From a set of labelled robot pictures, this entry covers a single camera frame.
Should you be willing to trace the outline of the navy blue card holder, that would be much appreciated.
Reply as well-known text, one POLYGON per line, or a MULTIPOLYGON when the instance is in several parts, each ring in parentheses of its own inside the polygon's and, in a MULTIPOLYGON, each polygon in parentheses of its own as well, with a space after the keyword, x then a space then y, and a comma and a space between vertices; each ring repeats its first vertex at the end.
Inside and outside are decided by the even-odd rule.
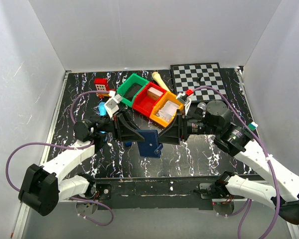
POLYGON ((137 142, 140 157, 160 158, 163 144, 158 141, 157 130, 137 130, 137 132, 145 139, 144 142, 137 142))

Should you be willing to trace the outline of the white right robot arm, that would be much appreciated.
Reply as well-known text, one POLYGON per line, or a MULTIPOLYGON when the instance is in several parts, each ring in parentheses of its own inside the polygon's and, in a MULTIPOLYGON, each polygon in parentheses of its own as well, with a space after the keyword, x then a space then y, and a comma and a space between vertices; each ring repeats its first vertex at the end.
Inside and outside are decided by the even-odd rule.
POLYGON ((245 128, 231 122, 233 112, 223 101, 210 101, 206 111, 185 115, 177 111, 174 120, 158 135, 161 143, 180 144, 190 135, 213 134, 214 144, 223 152, 243 162, 257 172, 267 184, 248 181, 225 171, 207 189, 199 193, 207 196, 242 196, 260 202, 285 221, 299 225, 299 176, 265 155, 259 143, 245 128))

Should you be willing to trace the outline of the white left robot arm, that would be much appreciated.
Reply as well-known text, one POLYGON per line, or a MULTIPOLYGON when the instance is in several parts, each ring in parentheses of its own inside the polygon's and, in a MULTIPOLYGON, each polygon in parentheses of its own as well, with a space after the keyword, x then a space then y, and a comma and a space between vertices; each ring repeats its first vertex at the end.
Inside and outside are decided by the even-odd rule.
POLYGON ((66 176, 84 160, 92 157, 105 144, 107 133, 125 142, 144 142, 138 126, 125 110, 114 116, 91 116, 74 124, 76 142, 54 159, 41 166, 33 164, 26 170, 18 198, 42 216, 53 211, 59 201, 73 196, 93 198, 96 183, 90 176, 66 176))

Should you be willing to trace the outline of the white cards stack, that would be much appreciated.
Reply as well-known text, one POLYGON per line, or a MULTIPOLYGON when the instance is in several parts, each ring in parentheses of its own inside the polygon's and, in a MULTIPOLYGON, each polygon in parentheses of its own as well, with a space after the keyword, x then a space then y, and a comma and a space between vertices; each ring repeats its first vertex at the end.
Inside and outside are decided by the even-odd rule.
POLYGON ((179 105, 172 101, 167 101, 164 106, 157 111, 156 116, 165 122, 170 122, 176 113, 179 105))

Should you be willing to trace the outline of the yellow plastic bin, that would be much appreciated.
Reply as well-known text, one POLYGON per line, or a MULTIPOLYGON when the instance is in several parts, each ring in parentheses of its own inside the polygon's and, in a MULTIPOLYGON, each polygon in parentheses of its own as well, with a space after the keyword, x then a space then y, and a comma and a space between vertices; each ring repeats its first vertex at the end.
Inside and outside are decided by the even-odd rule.
POLYGON ((150 119, 163 127, 167 127, 174 119, 177 110, 182 110, 184 104, 176 99, 176 95, 166 92, 154 105, 150 119))

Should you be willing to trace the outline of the blue toy microphone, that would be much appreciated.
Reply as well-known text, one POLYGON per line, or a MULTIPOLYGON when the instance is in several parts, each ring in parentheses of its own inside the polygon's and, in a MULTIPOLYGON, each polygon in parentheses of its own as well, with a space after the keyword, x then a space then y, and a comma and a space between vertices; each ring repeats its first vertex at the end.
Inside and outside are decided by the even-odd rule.
POLYGON ((106 111, 104 102, 100 102, 98 104, 98 111, 99 111, 100 116, 106 116, 107 115, 107 111, 106 111))

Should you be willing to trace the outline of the red plastic bin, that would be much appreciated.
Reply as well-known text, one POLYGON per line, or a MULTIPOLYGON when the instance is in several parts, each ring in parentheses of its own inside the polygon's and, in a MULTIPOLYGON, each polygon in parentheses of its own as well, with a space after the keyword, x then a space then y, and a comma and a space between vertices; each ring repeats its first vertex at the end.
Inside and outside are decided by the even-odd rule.
POLYGON ((147 90, 150 87, 154 87, 154 88, 162 91, 163 95, 167 92, 165 89, 161 88, 160 86, 158 86, 152 82, 149 82, 145 86, 145 88, 136 96, 136 99, 134 100, 132 108, 148 118, 150 117, 152 110, 153 110, 154 106, 156 105, 156 103, 163 97, 163 95, 162 95, 157 101, 154 101, 151 98, 149 98, 147 96, 147 90))

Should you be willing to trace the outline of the black silver microphone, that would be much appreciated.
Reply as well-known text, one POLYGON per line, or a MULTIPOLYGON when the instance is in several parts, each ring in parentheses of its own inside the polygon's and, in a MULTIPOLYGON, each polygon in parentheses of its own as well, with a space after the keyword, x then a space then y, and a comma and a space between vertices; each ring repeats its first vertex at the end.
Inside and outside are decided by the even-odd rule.
POLYGON ((204 116, 206 112, 206 108, 207 108, 206 103, 200 102, 196 107, 195 113, 199 116, 204 116))

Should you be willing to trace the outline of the green plastic bin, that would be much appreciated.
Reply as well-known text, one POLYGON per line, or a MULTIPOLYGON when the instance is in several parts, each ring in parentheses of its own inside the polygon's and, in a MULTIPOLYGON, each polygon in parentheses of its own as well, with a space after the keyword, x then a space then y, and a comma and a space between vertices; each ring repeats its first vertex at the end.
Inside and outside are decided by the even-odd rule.
POLYGON ((118 87, 117 94, 122 97, 122 103, 132 108, 136 96, 148 83, 148 80, 133 73, 118 87))

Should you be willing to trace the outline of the red yellow toy train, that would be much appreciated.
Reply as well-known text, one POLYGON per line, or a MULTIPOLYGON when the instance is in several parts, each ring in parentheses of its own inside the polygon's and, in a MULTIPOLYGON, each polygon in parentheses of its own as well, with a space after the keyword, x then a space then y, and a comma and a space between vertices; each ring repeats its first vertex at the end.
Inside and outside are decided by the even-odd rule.
POLYGON ((94 85, 99 93, 96 93, 99 99, 103 99, 104 97, 114 97, 116 91, 114 89, 109 88, 108 80, 104 78, 96 78, 94 80, 94 85))

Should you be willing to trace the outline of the black white chessboard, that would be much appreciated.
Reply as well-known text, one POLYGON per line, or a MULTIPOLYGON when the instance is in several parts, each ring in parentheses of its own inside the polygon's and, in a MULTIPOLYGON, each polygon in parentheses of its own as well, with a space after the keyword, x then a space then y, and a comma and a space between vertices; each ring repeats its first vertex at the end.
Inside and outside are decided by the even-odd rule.
POLYGON ((201 86, 209 86, 227 96, 220 66, 216 62, 176 64, 170 66, 170 71, 175 95, 201 86))

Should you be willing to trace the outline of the cream toy microphone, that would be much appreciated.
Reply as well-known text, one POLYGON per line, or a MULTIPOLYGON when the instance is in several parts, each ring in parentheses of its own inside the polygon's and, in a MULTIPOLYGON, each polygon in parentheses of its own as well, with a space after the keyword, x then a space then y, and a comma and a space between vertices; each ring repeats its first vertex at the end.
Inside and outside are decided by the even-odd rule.
POLYGON ((165 82, 163 81, 163 79, 161 78, 160 74, 158 72, 153 72, 152 73, 152 78, 153 80, 163 89, 165 89, 166 91, 170 92, 170 89, 167 87, 167 85, 165 84, 165 82))

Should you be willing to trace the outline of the green lego brick stack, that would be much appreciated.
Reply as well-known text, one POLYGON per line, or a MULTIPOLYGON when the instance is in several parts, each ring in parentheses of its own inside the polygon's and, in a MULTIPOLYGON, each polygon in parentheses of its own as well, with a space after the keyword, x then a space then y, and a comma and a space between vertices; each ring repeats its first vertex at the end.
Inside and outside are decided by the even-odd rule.
POLYGON ((256 124, 254 121, 248 124, 248 128, 251 131, 255 131, 257 127, 258 127, 258 124, 256 124))

